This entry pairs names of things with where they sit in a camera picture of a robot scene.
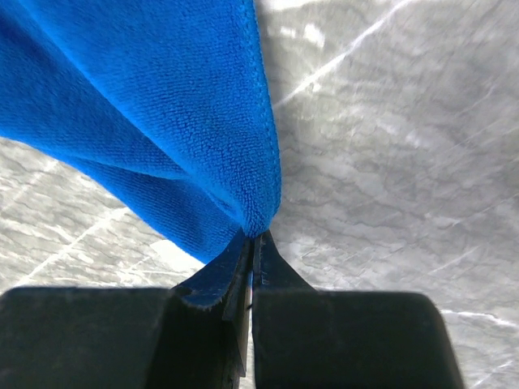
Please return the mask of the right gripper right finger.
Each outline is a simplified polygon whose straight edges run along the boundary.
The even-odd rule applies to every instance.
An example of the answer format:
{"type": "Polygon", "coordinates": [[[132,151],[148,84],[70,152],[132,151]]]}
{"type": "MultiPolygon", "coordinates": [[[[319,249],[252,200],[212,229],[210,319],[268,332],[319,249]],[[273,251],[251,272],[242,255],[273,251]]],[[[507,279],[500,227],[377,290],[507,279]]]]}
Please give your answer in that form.
{"type": "Polygon", "coordinates": [[[444,320],[421,293],[324,291],[255,239],[252,336],[258,388],[462,388],[444,320]]]}

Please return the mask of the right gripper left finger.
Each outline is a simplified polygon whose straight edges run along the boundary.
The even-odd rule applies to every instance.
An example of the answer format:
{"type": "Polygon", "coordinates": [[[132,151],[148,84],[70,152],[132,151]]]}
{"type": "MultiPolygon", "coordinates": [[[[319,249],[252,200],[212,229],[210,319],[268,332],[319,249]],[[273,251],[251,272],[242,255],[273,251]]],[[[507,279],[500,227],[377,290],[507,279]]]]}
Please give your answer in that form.
{"type": "Polygon", "coordinates": [[[236,388],[251,242],[173,288],[18,287],[1,297],[4,388],[236,388]]]}

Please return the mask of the dark blue towel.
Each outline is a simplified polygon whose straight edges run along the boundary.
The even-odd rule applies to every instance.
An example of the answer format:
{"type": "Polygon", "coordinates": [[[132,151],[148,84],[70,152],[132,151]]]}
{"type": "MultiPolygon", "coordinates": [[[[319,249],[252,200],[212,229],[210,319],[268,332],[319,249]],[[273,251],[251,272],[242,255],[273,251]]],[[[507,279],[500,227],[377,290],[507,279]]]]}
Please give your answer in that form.
{"type": "Polygon", "coordinates": [[[251,1],[4,1],[1,134],[203,262],[281,202],[251,1]]]}

